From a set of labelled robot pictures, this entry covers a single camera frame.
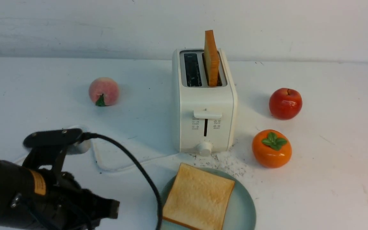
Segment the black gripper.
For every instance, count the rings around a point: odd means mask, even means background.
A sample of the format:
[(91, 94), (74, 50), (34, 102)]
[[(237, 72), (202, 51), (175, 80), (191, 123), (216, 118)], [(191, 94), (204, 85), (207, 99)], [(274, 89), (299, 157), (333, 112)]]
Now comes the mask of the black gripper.
[(81, 189), (72, 176), (51, 168), (29, 169), (0, 160), (0, 226), (87, 230), (86, 214), (90, 219), (118, 218), (119, 201)]

